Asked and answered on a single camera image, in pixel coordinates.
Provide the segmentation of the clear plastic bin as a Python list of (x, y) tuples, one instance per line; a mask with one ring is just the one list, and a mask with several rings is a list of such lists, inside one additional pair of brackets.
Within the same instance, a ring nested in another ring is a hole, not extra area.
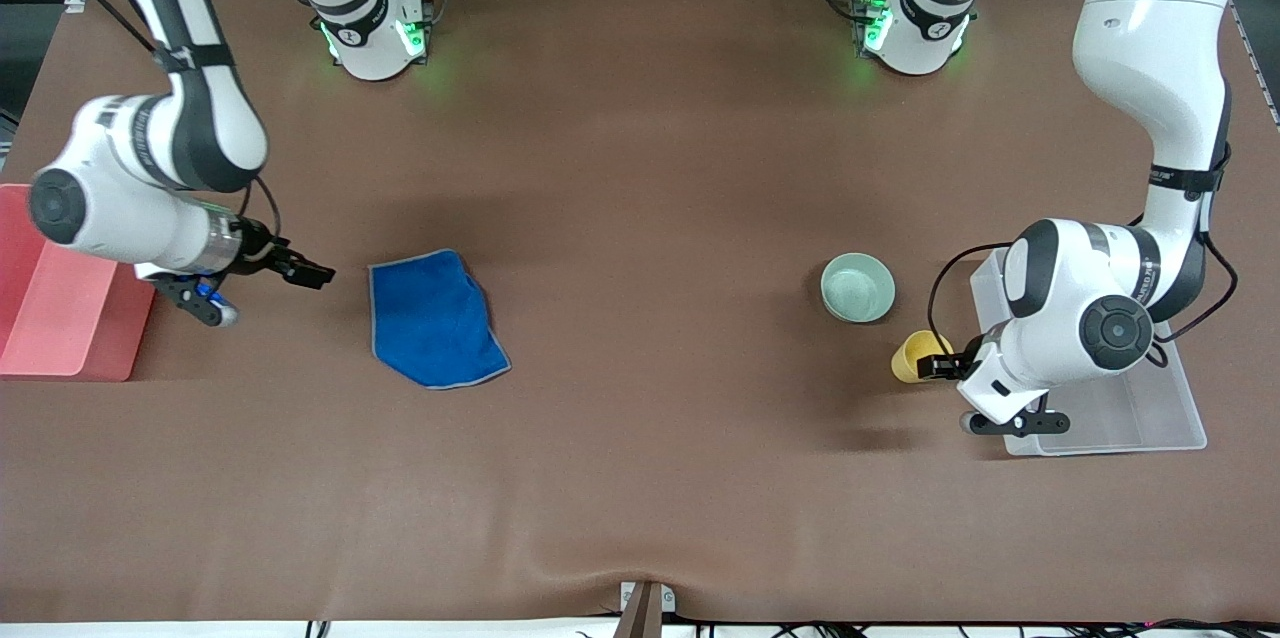
[(1073, 259), (1066, 284), (1055, 284), (1043, 313), (1016, 318), (1005, 282), (1005, 250), (987, 258), (970, 278), (975, 311), (986, 337), (993, 337), (996, 364), (964, 384), (979, 391), (982, 407), (1006, 413), (1015, 398), (1037, 407), (1047, 398), (1043, 421), (1068, 419), (1064, 433), (1007, 434), (1015, 457), (1064, 457), (1201, 450), (1204, 428), (1174, 345), (1165, 345), (1165, 366), (1138, 356), (1125, 370), (1105, 370), (1082, 343), (1085, 307), (1117, 296), (1146, 318), (1121, 282), (1103, 268), (1098, 252)]

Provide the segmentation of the mount post with grey plate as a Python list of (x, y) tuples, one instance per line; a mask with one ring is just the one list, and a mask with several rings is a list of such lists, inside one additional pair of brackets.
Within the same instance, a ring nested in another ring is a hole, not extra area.
[(623, 582), (613, 638), (662, 638), (664, 616), (676, 612), (675, 589), (659, 582)]

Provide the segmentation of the yellow cup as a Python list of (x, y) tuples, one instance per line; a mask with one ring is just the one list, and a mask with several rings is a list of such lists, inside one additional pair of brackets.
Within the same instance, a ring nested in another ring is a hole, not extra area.
[(891, 372), (902, 383), (922, 383), (925, 378), (922, 378), (918, 363), (924, 357), (946, 355), (952, 351), (952, 345), (945, 337), (938, 337), (932, 331), (916, 331), (895, 352), (890, 364)]

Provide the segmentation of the blue microfibre cloth grey edge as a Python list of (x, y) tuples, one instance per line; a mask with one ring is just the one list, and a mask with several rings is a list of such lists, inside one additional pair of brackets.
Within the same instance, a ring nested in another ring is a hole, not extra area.
[(416, 386), (484, 384), (511, 369), (485, 293), (453, 249), (371, 265), (371, 351)]

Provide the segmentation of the brown table cover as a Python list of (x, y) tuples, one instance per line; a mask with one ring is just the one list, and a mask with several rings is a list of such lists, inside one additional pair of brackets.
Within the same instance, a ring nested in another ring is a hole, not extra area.
[[(1073, 69), (1083, 0), (979, 0), (904, 78), (822, 0), (451, 0), (358, 82), (296, 0), (215, 0), (320, 291), (157, 301), (131, 380), (0, 384), (0, 621), (689, 618), (1280, 621), (1280, 131), (1230, 19), (1212, 234), (1236, 295), (1180, 354), (1208, 443), (1014, 459), (896, 347), (937, 270), (1043, 217), (1129, 222), (1146, 132)], [(511, 369), (371, 350), (369, 268), (453, 249)], [(841, 322), (820, 273), (879, 259)]]

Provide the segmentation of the pink plastic bin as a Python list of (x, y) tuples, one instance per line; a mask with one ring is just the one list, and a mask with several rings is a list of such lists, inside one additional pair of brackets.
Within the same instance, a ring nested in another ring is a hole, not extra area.
[(127, 380), (152, 287), (129, 265), (46, 240), (27, 193), (0, 184), (0, 380)]

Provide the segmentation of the pale green bowl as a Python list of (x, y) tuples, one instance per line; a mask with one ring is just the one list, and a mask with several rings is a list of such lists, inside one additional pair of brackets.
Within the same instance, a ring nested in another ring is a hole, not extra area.
[(893, 306), (896, 283), (879, 259), (846, 252), (831, 259), (820, 273), (820, 299), (827, 313), (841, 322), (873, 323)]

